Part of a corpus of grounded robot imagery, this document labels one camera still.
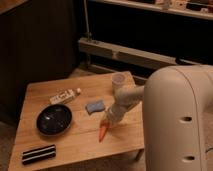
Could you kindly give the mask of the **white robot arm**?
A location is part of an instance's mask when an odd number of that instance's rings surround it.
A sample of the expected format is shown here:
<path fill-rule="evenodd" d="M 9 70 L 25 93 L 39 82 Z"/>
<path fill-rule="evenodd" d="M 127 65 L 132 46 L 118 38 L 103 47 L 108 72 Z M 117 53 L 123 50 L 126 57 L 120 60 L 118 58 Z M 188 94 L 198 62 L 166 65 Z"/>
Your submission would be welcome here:
<path fill-rule="evenodd" d="M 146 171 L 207 171 L 202 114 L 213 108 L 213 66 L 155 71 L 143 86 L 120 88 L 104 119 L 115 125 L 142 105 Z"/>

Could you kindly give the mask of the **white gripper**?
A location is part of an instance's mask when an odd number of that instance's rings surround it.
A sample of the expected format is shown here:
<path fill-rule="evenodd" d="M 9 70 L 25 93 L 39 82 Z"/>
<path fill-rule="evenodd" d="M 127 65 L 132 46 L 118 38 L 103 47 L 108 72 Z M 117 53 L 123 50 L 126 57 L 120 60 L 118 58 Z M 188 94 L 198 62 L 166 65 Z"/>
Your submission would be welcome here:
<path fill-rule="evenodd" d="M 110 126 L 118 124 L 127 112 L 127 108 L 117 103 L 113 103 L 105 112 L 103 121 Z"/>

